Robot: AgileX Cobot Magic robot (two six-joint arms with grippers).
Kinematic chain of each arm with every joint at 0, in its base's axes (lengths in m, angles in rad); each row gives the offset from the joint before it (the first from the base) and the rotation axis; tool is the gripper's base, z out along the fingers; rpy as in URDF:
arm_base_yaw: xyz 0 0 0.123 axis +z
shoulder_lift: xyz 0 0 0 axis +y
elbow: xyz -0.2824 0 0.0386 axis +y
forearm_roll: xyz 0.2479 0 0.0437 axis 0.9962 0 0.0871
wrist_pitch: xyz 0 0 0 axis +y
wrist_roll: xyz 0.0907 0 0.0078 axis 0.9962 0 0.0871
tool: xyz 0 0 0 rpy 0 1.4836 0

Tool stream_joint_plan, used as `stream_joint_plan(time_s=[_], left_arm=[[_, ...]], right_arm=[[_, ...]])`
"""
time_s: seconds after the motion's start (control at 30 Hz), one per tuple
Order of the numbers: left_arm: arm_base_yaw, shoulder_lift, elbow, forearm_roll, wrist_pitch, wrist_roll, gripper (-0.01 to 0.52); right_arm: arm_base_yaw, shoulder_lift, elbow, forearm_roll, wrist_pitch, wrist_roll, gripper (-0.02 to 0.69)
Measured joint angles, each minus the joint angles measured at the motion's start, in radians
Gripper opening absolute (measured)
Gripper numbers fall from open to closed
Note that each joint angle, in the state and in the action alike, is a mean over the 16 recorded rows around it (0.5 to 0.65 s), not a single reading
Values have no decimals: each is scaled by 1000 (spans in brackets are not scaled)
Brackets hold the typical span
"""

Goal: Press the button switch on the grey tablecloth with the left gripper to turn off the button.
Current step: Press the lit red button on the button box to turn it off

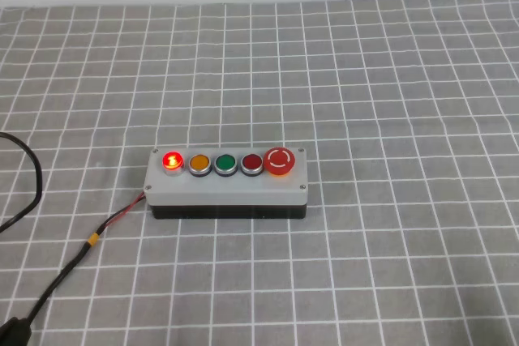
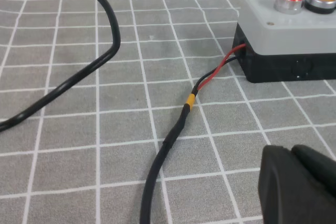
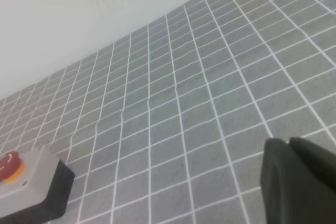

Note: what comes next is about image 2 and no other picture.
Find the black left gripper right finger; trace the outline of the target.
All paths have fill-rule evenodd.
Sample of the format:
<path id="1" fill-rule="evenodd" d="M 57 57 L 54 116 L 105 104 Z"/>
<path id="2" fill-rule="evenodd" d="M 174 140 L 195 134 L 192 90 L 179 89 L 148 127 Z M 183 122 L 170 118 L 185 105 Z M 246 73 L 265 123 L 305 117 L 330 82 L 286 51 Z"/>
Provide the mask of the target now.
<path id="1" fill-rule="evenodd" d="M 291 152 L 315 180 L 335 197 L 335 161 L 306 145 L 295 145 Z"/>

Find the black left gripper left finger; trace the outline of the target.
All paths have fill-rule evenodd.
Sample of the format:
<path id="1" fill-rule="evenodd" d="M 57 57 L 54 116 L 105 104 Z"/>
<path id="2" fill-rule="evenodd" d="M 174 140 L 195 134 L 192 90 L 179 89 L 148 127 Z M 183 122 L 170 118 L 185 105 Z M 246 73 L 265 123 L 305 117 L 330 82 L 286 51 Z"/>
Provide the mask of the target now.
<path id="1" fill-rule="evenodd" d="M 335 223 L 335 197 L 291 149 L 267 145 L 262 152 L 258 194 L 264 223 Z"/>

